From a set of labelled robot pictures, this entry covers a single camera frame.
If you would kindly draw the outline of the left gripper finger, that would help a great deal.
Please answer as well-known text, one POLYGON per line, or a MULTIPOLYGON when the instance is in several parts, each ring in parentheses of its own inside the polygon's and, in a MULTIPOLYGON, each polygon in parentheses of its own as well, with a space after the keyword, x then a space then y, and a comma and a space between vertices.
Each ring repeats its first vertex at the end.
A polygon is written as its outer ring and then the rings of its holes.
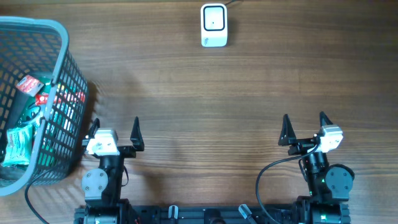
POLYGON ((144 140, 142 138, 141 129, 139 125, 139 118, 136 116, 132 127, 130 141, 135 151, 144 151, 144 140))
POLYGON ((88 144, 89 141, 91 139, 93 139, 95 137, 95 133, 97 132, 97 130, 100 128, 100 120, 98 118, 96 118, 93 121, 93 124, 91 125, 87 135, 85 136, 85 138, 83 139, 83 143, 84 144, 88 144))

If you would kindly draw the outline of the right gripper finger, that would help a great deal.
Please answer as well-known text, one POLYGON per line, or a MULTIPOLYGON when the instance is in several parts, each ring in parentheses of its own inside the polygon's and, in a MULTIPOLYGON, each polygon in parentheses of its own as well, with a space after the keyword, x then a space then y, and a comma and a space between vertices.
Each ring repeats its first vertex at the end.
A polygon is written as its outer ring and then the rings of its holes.
POLYGON ((297 142, 297 138, 290 122, 288 114, 285 114, 282 119, 282 130, 278 141, 279 146, 290 146, 297 142))
POLYGON ((325 114, 324 111, 320 112, 320 126, 326 126, 326 125, 333 125, 332 121, 329 119, 329 117, 325 114))

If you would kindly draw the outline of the red Nescafe stick sachet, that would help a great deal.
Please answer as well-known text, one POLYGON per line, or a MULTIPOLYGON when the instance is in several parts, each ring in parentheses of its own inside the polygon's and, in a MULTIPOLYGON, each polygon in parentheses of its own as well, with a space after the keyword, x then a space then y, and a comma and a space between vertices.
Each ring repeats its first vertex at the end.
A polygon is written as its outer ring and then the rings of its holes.
MULTIPOLYGON (((49 98, 49 95, 47 93, 35 95, 34 105, 35 106, 46 105, 48 102, 48 98, 49 98)), ((85 102, 85 94, 83 92, 76 92, 75 94, 65 93, 60 98, 55 96, 53 102, 61 103, 62 99, 66 99, 67 101, 72 101, 72 102, 81 101, 84 103, 85 102)))

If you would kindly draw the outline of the green gloves package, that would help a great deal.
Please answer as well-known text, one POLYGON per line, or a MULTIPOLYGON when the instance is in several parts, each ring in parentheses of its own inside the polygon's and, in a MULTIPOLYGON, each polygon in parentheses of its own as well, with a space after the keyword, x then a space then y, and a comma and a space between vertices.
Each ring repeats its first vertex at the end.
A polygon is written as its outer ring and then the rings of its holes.
MULTIPOLYGON (((39 76, 39 77, 34 77, 38 80, 40 80, 43 84, 44 87, 36 94, 43 94, 43 93, 50 93, 50 89, 51 89, 51 79, 49 77, 46 76, 39 76)), ((59 89, 59 94, 60 96, 58 96, 59 98, 65 94, 65 93, 70 93, 68 92, 68 90, 65 89, 64 86, 58 85, 59 89)), ((63 102, 61 103, 53 103, 55 106, 60 107, 61 110, 68 108, 71 109, 71 107, 68 107, 67 104, 65 104, 63 102)), ((28 97, 28 100, 26 101, 26 104, 22 110, 22 113, 20 115, 20 118, 17 120, 16 122, 16 126, 17 127, 24 127, 27 126, 28 124, 31 124, 33 126, 35 126, 36 129, 39 128, 40 126, 40 118, 44 115, 45 112, 45 108, 46 105, 40 105, 40 106, 35 106, 34 105, 34 101, 35 101, 35 97, 28 97)), ((80 101, 77 102, 72 102, 72 101, 68 101, 69 103, 71 103, 72 105, 75 105, 75 103, 79 103, 80 101)))

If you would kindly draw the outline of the teal wet wipes pack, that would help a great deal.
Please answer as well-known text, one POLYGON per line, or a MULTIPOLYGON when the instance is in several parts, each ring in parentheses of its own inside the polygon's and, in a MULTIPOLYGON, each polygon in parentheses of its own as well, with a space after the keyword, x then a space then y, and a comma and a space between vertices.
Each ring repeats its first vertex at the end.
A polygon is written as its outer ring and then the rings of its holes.
POLYGON ((6 155, 2 165, 26 166, 30 163, 33 143, 33 125, 7 130, 6 155))

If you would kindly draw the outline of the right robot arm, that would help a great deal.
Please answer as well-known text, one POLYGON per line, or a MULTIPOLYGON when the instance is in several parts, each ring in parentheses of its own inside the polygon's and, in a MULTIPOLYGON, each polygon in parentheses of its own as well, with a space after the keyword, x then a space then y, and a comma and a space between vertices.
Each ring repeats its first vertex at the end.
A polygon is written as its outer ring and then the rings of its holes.
POLYGON ((329 164, 326 154, 340 145, 342 129, 320 113, 320 130, 310 138, 298 139, 287 114, 283 116, 278 145, 288 146, 288 155, 300 156, 300 171, 310 195, 299 196, 282 215, 283 223, 349 224, 346 202, 353 188, 354 172, 343 164, 329 164))

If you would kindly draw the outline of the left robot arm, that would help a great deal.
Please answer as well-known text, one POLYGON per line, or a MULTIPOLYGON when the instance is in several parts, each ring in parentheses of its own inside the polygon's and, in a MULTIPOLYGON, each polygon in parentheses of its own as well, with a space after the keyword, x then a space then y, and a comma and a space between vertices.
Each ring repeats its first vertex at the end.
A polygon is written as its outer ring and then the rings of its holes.
POLYGON ((139 118, 134 119, 130 146, 118 146, 118 135, 114 129, 100 127, 96 118, 82 141, 82 147, 89 155, 99 159, 96 169, 87 171, 81 180, 85 194, 84 207, 77 208, 74 223, 79 224, 137 224, 141 222, 138 213, 128 199, 121 198, 123 176, 128 175, 124 160, 135 158, 144 150, 139 118))

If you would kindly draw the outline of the grey plastic mesh basket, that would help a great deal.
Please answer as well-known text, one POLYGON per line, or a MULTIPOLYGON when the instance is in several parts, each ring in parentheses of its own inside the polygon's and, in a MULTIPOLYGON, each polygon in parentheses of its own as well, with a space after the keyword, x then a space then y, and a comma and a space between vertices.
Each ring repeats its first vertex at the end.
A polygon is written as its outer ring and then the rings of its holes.
POLYGON ((6 155, 8 129, 16 127, 28 100, 16 88, 26 75, 46 76, 51 89, 40 126, 34 130, 29 165, 1 167, 1 195, 27 183, 54 184, 64 179, 77 154, 78 139, 89 97, 88 84, 69 51, 69 35, 59 22, 25 17, 1 17, 1 157, 6 155), (70 93, 83 92, 85 102, 63 110, 53 104, 58 85, 70 93))

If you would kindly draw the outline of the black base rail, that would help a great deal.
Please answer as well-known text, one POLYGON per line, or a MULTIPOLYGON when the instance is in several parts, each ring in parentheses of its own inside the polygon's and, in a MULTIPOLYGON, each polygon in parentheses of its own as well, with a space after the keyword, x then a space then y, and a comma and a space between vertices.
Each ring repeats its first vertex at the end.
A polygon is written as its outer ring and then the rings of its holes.
POLYGON ((134 206, 132 224, 144 223, 306 223, 306 215, 292 204, 265 204, 263 206, 185 207, 170 205, 134 206))

